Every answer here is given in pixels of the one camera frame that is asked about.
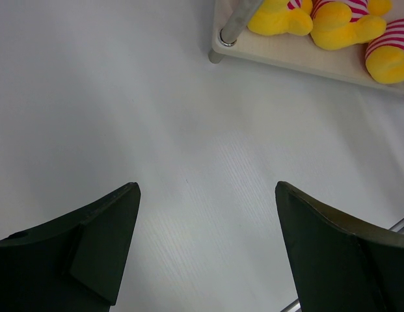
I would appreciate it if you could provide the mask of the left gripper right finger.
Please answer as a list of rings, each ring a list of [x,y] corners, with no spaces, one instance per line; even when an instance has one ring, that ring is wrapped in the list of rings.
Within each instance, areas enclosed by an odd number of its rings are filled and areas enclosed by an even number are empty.
[[[404,234],[280,181],[276,207],[302,311],[404,311]]]

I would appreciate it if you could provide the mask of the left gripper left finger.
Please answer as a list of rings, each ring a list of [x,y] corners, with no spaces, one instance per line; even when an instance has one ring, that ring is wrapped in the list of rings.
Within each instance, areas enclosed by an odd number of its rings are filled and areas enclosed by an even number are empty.
[[[0,311],[108,311],[116,304],[141,190],[127,183],[0,240]]]

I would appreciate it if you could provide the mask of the yellow plush sideways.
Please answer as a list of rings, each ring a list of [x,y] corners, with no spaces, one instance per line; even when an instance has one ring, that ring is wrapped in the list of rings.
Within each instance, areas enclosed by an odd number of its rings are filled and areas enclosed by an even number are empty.
[[[384,34],[368,44],[365,65],[378,83],[392,85],[404,81],[404,18],[388,22]]]

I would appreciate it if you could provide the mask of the yellow plush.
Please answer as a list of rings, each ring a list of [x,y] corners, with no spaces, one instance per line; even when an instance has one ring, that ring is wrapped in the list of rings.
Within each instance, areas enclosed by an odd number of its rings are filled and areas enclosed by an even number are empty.
[[[365,44],[385,32],[383,16],[391,9],[391,1],[314,1],[310,36],[316,46],[327,51]]]
[[[309,0],[265,0],[248,22],[247,28],[262,36],[306,36],[313,28],[310,17],[312,6]]]

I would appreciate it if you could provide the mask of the yellow plush front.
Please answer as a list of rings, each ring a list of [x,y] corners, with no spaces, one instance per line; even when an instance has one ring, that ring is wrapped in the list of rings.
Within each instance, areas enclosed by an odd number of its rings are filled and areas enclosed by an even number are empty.
[[[313,28],[310,17],[312,6],[309,0],[265,0],[248,22],[247,28],[262,36],[306,36]]]

